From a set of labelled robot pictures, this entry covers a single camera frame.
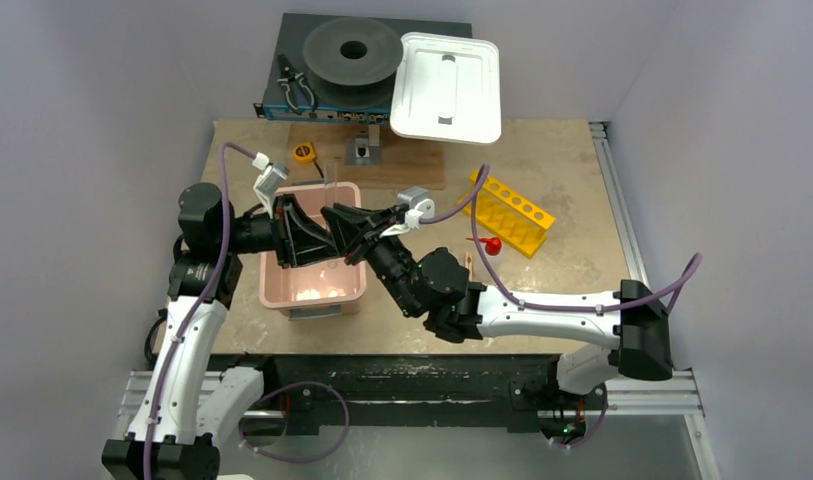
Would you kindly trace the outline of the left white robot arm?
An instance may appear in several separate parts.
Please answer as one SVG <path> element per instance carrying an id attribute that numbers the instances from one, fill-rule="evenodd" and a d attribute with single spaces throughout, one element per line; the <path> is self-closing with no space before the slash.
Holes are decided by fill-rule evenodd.
<path id="1" fill-rule="evenodd" d="M 243 254 L 276 253 L 288 267 L 335 257 L 327 231 L 296 194 L 279 189 L 236 215 L 226 192 L 197 183 L 178 198 L 165 334 L 150 383 L 121 439 L 106 442 L 101 462 L 114 479 L 215 479 L 220 449 L 247 407 L 279 399 L 278 379 L 257 367 L 227 370 L 201 394 L 212 348 L 228 316 Z"/>

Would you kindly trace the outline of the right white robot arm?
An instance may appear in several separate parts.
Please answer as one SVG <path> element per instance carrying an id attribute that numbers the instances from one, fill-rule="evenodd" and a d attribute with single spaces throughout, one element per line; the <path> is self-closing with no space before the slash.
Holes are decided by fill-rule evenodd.
<path id="1" fill-rule="evenodd" d="M 639 281 L 616 291 L 569 294 L 504 293 L 474 282 L 445 247 L 417 260 L 400 235 L 423 223 L 406 204 L 384 210 L 337 203 L 321 210 L 334 247 L 346 263 L 367 263 L 401 313 L 422 318 L 437 338 L 462 343 L 501 336 L 534 336 L 581 342 L 561 355 L 543 392 L 566 407 L 600 384 L 624 376 L 664 381 L 673 376 L 668 314 Z"/>

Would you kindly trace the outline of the red capped wash bottle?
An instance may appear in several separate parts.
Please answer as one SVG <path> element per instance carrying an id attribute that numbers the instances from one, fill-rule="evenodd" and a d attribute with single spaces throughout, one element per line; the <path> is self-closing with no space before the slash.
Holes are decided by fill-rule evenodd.
<path id="1" fill-rule="evenodd" d="M 481 282 L 492 282 L 489 269 L 483 261 L 481 254 L 485 256 L 491 270 L 495 273 L 499 272 L 500 264 L 504 259 L 504 244 L 498 237 L 480 237 L 477 240 L 477 245 L 469 252 L 473 258 L 473 280 Z"/>

